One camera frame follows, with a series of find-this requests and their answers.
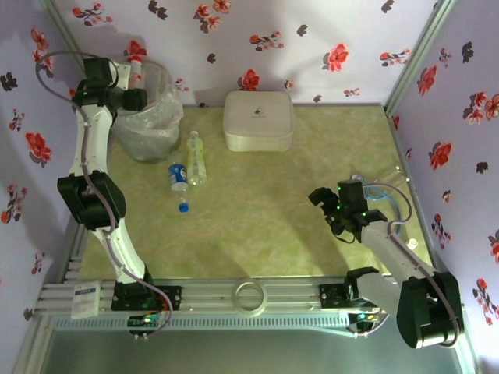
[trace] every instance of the clear plastic bag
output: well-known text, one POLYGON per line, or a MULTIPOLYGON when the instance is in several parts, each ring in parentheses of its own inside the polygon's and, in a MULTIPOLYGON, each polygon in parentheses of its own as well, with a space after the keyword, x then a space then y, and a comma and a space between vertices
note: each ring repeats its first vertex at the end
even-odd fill
POLYGON ((179 145, 182 102, 168 71, 156 62, 143 59, 142 80, 149 104, 140 112, 118 110, 111 133, 134 160, 163 161, 179 145))

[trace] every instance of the wall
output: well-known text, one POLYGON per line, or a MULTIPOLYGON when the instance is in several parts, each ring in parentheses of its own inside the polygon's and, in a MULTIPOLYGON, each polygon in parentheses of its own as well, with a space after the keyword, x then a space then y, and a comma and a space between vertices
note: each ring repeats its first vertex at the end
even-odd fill
MULTIPOLYGON (((62 48, 36 0, 0 13, 0 372, 9 373, 41 285, 55 281, 65 251, 69 211, 56 189, 73 161, 71 107, 47 94, 34 59, 62 48)), ((69 94, 78 76, 64 57, 44 64, 43 79, 69 94)))
POLYGON ((495 0, 458 2, 394 118, 485 372, 499 372, 498 17, 495 0))
POLYGON ((185 104, 232 90, 295 103, 384 103, 436 0, 52 0, 82 51, 163 63, 185 104))

